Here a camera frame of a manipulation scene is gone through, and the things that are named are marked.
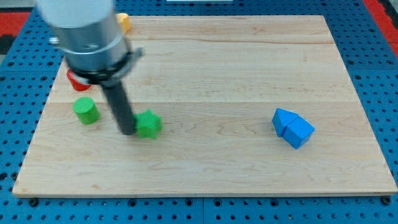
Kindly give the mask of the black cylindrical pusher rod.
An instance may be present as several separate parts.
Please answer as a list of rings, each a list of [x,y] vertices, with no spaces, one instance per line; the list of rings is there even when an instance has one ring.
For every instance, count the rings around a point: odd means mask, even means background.
[[[100,86],[120,132],[124,135],[134,134],[136,119],[122,81],[102,82]]]

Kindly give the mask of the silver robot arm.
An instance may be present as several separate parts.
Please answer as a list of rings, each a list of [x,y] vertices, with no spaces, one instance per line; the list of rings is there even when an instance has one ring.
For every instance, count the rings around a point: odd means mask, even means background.
[[[124,135],[135,133],[136,120],[123,77],[143,55],[133,50],[117,22],[112,0],[39,0],[35,4],[51,28],[49,42],[64,53],[78,81],[99,85]]]

